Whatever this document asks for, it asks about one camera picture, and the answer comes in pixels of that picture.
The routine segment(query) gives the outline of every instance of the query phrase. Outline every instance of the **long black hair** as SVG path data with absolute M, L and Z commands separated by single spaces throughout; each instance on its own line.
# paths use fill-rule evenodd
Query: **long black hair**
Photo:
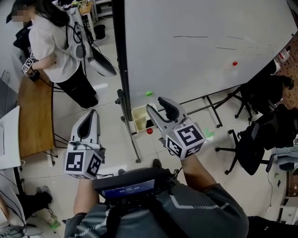
M 54 25 L 62 27 L 68 24 L 69 16 L 56 7 L 51 0 L 27 0 L 25 7 L 33 6 L 36 14 L 48 19 Z

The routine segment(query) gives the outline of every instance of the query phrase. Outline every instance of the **whiteboard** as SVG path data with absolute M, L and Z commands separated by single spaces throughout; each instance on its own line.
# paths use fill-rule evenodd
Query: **whiteboard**
M 125 0 L 131 108 L 245 83 L 296 31 L 286 0 Z

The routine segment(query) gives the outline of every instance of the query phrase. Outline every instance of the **woman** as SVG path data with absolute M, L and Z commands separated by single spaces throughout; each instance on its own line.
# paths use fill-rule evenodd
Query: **woman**
M 33 22 L 29 40 L 32 53 L 39 61 L 33 63 L 32 69 L 43 69 L 50 80 L 82 108 L 97 105 L 96 91 L 88 82 L 80 61 L 65 53 L 67 13 L 52 4 L 51 0 L 15 0 L 7 23 L 11 19 Z

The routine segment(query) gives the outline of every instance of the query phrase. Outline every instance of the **black bucket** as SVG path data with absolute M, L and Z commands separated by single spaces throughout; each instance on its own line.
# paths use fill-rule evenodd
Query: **black bucket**
M 106 37 L 105 28 L 105 25 L 98 25 L 94 27 L 95 35 L 98 40 L 101 40 Z

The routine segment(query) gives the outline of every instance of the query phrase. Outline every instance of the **white tiled floor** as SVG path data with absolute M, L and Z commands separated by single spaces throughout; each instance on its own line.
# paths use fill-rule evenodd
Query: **white tiled floor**
M 112 20 L 105 20 L 106 40 L 97 41 L 103 54 L 110 58 L 114 66 L 117 65 L 115 38 Z M 121 107 L 115 104 L 117 99 L 117 89 L 121 88 L 120 76 L 102 77 L 95 70 L 87 67 L 88 79 L 99 95 L 99 104 L 95 110 L 100 115 L 101 124 L 101 143 L 107 148 L 106 164 L 102 165 L 99 173 L 105 174 L 118 168 L 127 170 L 140 167 L 151 166 L 153 159 L 159 158 L 164 168 L 171 171 L 181 167 L 180 160 L 171 156 L 169 152 L 158 141 L 160 133 L 154 129 L 152 135 L 146 133 L 134 136 L 137 150 L 142 158 L 142 163 L 135 163 L 136 154 L 130 142 L 125 124 L 121 122 Z M 222 100 L 228 92 L 211 95 L 213 102 Z M 187 112 L 206 106 L 206 99 L 200 99 L 185 104 Z M 240 101 L 231 99 L 218 109 L 218 114 L 224 127 L 216 128 L 218 122 L 213 111 L 209 109 L 192 114 L 193 121 L 198 122 L 202 131 L 214 132 L 214 136 L 207 139 L 201 151 L 197 154 L 198 158 L 206 169 L 214 176 L 236 201 L 243 207 L 247 215 L 260 215 L 269 219 L 276 219 L 278 216 L 279 204 L 283 198 L 286 179 L 285 172 L 273 167 L 269 173 L 269 180 L 273 184 L 272 207 L 267 209 L 270 204 L 271 185 L 267 179 L 265 166 L 261 165 L 254 176 L 248 175 L 237 162 L 234 170 L 225 175 L 224 171 L 230 168 L 234 154 L 232 152 L 215 152 L 215 148 L 233 147 L 233 138 L 227 133 L 229 129 L 235 132 L 245 130 L 248 126 L 248 113 L 244 110 L 238 119 L 234 115 L 238 112 Z M 70 139 L 73 124 L 87 111 L 73 102 L 64 93 L 54 93 L 54 131 L 65 139 Z M 59 158 L 55 159 L 56 165 L 49 166 L 46 154 L 37 154 L 26 159 L 21 176 L 25 179 L 25 190 L 27 194 L 34 194 L 37 186 L 47 185 L 53 194 L 54 203 L 51 208 L 61 222 L 63 219 L 73 215 L 73 204 L 76 195 L 78 180 L 63 174 L 63 158 L 65 149 L 58 149 Z M 269 159 L 270 152 L 266 152 L 264 159 Z M 178 176 L 181 183 L 186 183 L 184 174 Z M 39 212 L 45 219 L 49 218 L 47 211 Z M 63 236 L 64 225 L 57 229 Z

